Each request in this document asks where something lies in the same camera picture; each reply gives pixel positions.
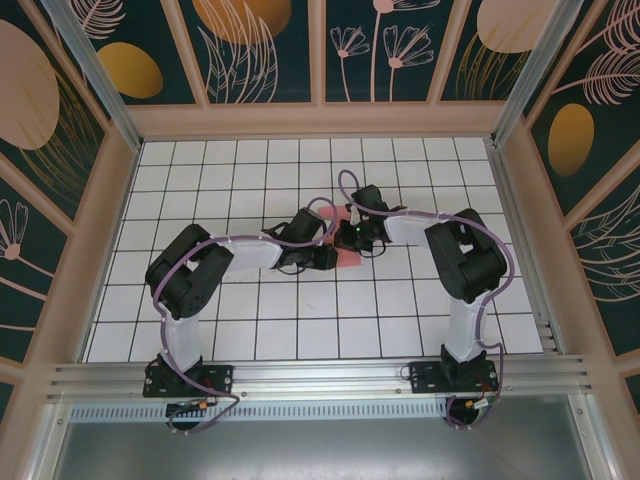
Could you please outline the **aluminium frame profile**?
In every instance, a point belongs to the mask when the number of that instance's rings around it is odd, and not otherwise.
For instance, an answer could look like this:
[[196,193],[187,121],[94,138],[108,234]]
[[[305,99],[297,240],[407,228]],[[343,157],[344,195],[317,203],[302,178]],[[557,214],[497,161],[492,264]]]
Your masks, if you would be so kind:
[[53,480],[70,417],[67,404],[46,404],[36,430],[27,480]]
[[622,480],[617,458],[593,394],[568,396],[593,480]]

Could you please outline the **aluminium side rail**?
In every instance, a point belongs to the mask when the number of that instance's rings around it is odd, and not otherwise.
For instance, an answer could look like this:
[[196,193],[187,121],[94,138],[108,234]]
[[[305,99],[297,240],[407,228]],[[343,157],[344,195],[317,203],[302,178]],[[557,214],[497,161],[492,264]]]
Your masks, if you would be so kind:
[[568,353],[567,347],[543,279],[515,183],[501,150],[492,143],[491,139],[485,139],[484,142],[498,194],[504,206],[507,225],[518,257],[535,323],[550,331],[542,339],[543,348],[552,354],[566,355]]

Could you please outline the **pink cloth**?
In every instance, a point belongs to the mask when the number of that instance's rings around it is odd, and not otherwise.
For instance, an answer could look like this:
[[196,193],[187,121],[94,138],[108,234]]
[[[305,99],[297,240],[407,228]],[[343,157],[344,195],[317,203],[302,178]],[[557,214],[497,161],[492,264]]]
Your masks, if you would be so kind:
[[[333,213],[330,206],[316,207],[315,211],[326,221],[330,221],[333,218]],[[350,213],[347,211],[345,206],[338,206],[337,214],[338,221],[350,220]],[[336,247],[336,251],[338,253],[336,264],[337,269],[351,268],[361,265],[362,257],[359,253],[351,252],[339,247]]]

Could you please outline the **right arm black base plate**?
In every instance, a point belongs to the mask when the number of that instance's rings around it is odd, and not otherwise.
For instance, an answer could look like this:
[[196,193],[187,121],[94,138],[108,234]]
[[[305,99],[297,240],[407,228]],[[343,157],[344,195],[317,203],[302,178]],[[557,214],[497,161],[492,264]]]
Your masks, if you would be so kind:
[[490,391],[499,387],[495,364],[490,360],[447,363],[412,362],[409,379],[414,394],[480,394],[483,386]]

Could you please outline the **grey metal panel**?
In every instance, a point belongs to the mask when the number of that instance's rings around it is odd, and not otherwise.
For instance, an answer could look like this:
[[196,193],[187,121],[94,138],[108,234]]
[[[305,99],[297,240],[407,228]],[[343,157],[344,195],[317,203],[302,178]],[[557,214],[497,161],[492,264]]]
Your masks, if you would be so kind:
[[440,420],[223,422],[190,438],[160,424],[69,427],[54,480],[592,480],[573,432],[497,437]]

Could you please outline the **long aluminium mounting rail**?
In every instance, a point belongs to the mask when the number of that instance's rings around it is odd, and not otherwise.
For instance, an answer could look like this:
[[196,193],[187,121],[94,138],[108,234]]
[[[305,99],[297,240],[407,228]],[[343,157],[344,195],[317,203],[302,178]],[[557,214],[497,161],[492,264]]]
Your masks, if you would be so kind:
[[[232,392],[247,401],[391,399],[411,395],[406,359],[240,361]],[[54,368],[45,397],[59,402],[142,398],[145,363],[77,363]],[[587,393],[594,382],[577,355],[508,355],[502,393]]]

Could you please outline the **aluminium corner post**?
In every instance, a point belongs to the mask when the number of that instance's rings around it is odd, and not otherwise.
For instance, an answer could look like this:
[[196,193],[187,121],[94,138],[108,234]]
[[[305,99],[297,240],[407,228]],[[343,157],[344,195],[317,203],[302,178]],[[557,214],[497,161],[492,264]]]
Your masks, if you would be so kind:
[[491,131],[491,146],[495,149],[504,144],[516,125],[575,23],[583,2],[584,0],[558,0]]
[[77,22],[71,7],[66,0],[41,0],[41,2],[52,22],[58,27],[74,58],[85,71],[89,82],[126,143],[135,153],[139,153],[142,137],[96,50]]

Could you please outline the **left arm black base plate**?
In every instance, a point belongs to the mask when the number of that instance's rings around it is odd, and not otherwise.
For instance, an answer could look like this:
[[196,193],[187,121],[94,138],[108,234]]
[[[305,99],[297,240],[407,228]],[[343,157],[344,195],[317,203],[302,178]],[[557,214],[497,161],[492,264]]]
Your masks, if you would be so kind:
[[[231,365],[204,365],[196,363],[185,372],[193,382],[216,391],[230,393],[233,384]],[[142,390],[144,398],[201,397],[206,393],[184,381],[168,364],[151,365],[145,369]]]

